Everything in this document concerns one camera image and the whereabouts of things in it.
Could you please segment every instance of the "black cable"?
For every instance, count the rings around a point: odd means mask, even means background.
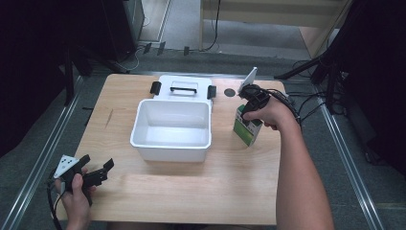
[[[296,68],[296,65],[297,65],[298,63],[300,63],[300,62],[308,62],[308,60],[298,60],[298,61],[296,61],[296,62],[293,63],[293,65],[292,65],[292,70],[295,69],[295,68]],[[306,69],[306,71],[307,71],[307,73],[308,73],[308,76],[303,75],[303,74],[301,74],[301,73],[298,73],[297,75],[300,76],[300,77],[303,77],[303,78],[311,78],[311,73],[310,73],[310,71],[309,71],[309,68]]]
[[[310,95],[306,100],[304,100],[304,102],[302,102],[301,106],[299,107],[298,113],[300,114],[302,112],[303,107],[305,106],[305,104],[307,102],[309,102],[313,97],[315,97],[314,95]]]
[[[322,91],[318,93],[306,93],[306,92],[286,92],[289,97],[310,97],[310,96],[317,96],[317,97],[325,97],[327,91]],[[344,95],[343,92],[334,92],[334,94]]]
[[[310,115],[313,115],[313,114],[317,111],[317,109],[320,108],[323,104],[326,104],[326,103],[320,103],[320,104],[317,105],[315,108],[313,108],[310,112],[308,112],[307,115],[305,115],[305,116],[302,118],[302,122],[303,122],[306,118],[308,118]]]
[[[59,201],[62,199],[63,195],[65,194],[66,191],[63,191],[63,193],[57,198],[56,202],[55,202],[55,207],[54,207],[54,212],[56,213],[56,207],[57,204],[59,203]]]
[[[62,230],[62,226],[60,225],[59,219],[56,216],[56,207],[54,208],[54,203],[52,202],[52,196],[51,196],[52,186],[54,184],[52,177],[55,174],[55,171],[56,171],[56,169],[52,170],[50,175],[48,176],[48,181],[47,181],[48,204],[50,206],[55,228],[57,230]]]
[[[213,48],[213,46],[215,45],[215,43],[217,42],[217,36],[218,36],[218,16],[220,14],[220,5],[221,5],[221,0],[218,0],[218,6],[217,6],[217,16],[215,17],[215,30],[214,30],[214,41],[212,43],[212,45],[209,48],[203,49],[200,52],[206,52],[209,51]]]
[[[218,0],[217,15],[215,17],[215,26],[214,26],[214,41],[213,41],[212,45],[210,47],[208,47],[208,48],[203,49],[203,50],[198,50],[198,49],[189,50],[190,53],[191,52],[199,52],[199,53],[208,52],[213,48],[213,46],[217,42],[217,37],[218,37],[218,16],[220,14],[220,5],[221,5],[221,0]],[[184,52],[184,50],[177,50],[177,49],[164,49],[164,50],[165,51]]]
[[[289,110],[292,112],[293,116],[295,117],[295,120],[298,122],[299,126],[302,128],[301,115],[298,111],[296,111],[292,102],[290,102],[289,99],[278,89],[265,89],[265,91],[268,92],[274,98],[278,99],[287,108],[289,108]]]
[[[318,57],[315,57],[314,59],[307,61],[306,63],[302,64],[296,69],[293,69],[285,74],[275,76],[274,79],[276,80],[288,80],[289,78],[302,73],[304,70],[307,70],[308,68],[311,68],[312,66],[318,65],[320,63],[320,60],[323,58],[323,55],[320,55]]]

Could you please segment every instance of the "wire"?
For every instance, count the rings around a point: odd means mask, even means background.
[[[301,106],[299,107],[298,113],[300,114],[302,112],[302,108],[305,106],[305,104],[307,102],[309,102],[315,95],[311,95],[309,96],[306,100],[304,100],[304,102],[301,104]]]
[[[150,19],[149,19],[149,17],[147,17],[147,16],[145,16],[145,17],[144,17],[144,19],[147,19],[147,20],[148,20],[148,22],[147,22],[145,25],[143,25],[143,27],[145,27],[145,26],[149,25],[149,23],[151,22],[151,20],[150,20]]]
[[[300,62],[308,62],[308,60],[298,60],[298,61],[296,61],[295,63],[293,63],[292,69],[295,69],[295,68],[296,68],[296,65],[297,65],[298,63],[300,63]],[[306,71],[307,71],[307,73],[308,73],[308,76],[303,75],[303,74],[301,74],[301,73],[299,73],[298,76],[303,77],[303,78],[311,78],[311,73],[310,73],[310,71],[309,71],[309,68],[307,68]]]
[[[55,207],[54,207],[54,212],[56,213],[56,207],[57,204],[59,203],[60,199],[63,197],[63,195],[65,194],[66,191],[63,191],[63,193],[57,198],[56,202],[55,202]]]
[[[215,27],[214,27],[214,41],[212,45],[208,48],[205,48],[201,50],[200,52],[206,52],[209,51],[213,48],[215,43],[217,42],[217,36],[218,36],[218,16],[220,14],[220,5],[221,5],[221,0],[218,0],[218,6],[217,6],[217,16],[215,17]]]
[[[139,60],[138,57],[137,57],[137,53],[140,52],[141,50],[144,50],[144,49],[145,49],[145,47],[140,48],[140,49],[137,49],[137,51],[135,52],[134,57],[135,57],[135,59],[137,60],[137,64],[136,64],[134,67],[132,67],[132,68],[127,68],[127,67],[121,65],[119,62],[116,62],[116,64],[119,65],[120,67],[122,67],[123,69],[125,69],[126,71],[135,70],[135,69],[138,68],[138,66],[140,65],[140,60]]]
[[[326,104],[326,103],[325,103],[325,102],[320,103],[320,104],[317,105],[315,108],[313,108],[310,112],[308,112],[307,115],[305,115],[305,116],[302,118],[302,122],[303,122],[306,118],[308,118],[309,116],[313,115],[313,114],[317,111],[317,109],[320,108],[323,104]]]
[[[310,96],[324,96],[326,92],[319,92],[319,93],[305,93],[305,92],[286,92],[287,95],[290,97],[310,97]]]
[[[49,204],[51,214],[53,217],[53,221],[54,221],[54,226],[57,230],[62,230],[62,226],[60,226],[59,220],[57,219],[57,216],[56,216],[56,206],[54,207],[54,204],[52,202],[52,197],[51,197],[51,191],[54,188],[53,186],[55,185],[54,180],[52,180],[52,176],[55,174],[55,171],[56,171],[56,169],[53,169],[48,176],[48,180],[46,183],[47,184],[47,196],[48,196],[48,204]]]
[[[211,24],[212,24],[212,29],[215,32],[215,28],[214,28],[214,24],[213,24],[213,11],[212,11],[212,0],[209,1],[209,8],[210,8],[210,18],[211,20]]]
[[[328,47],[329,47],[329,39],[330,39],[330,37],[327,39],[326,49],[328,49]]]
[[[300,116],[300,113],[295,109],[294,104],[289,101],[289,99],[285,96],[284,93],[282,93],[278,89],[261,89],[264,90],[264,92],[267,92],[274,98],[278,99],[282,104],[284,104],[289,110],[292,112],[293,116],[295,117],[295,120],[298,122],[299,126],[302,128],[302,119]]]

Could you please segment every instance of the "human hand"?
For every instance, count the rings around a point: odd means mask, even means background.
[[[89,202],[84,195],[81,186],[83,185],[83,178],[81,174],[75,174],[72,181],[72,193],[65,192],[62,195],[62,203],[65,207],[66,214],[68,215],[67,230],[81,230],[87,229],[90,223],[90,206]],[[56,180],[56,188],[60,190],[60,180]],[[90,194],[96,191],[96,187],[89,188]]]
[[[266,127],[279,131],[283,131],[285,127],[299,127],[289,108],[273,97],[269,99],[266,107],[245,113],[243,119],[247,121],[260,119]]]

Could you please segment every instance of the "floor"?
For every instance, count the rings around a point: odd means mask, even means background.
[[[199,45],[200,0],[144,0],[142,43],[191,50]],[[215,21],[204,21],[203,47],[214,41]],[[218,21],[217,40],[210,52],[254,57],[310,59],[298,27]]]

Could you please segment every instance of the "black latch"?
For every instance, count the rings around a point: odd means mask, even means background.
[[[207,87],[207,99],[215,98],[217,87],[215,85],[209,85]]]
[[[149,90],[150,94],[155,94],[159,95],[159,92],[161,91],[161,85],[162,83],[159,81],[154,81],[151,85],[151,89]]]

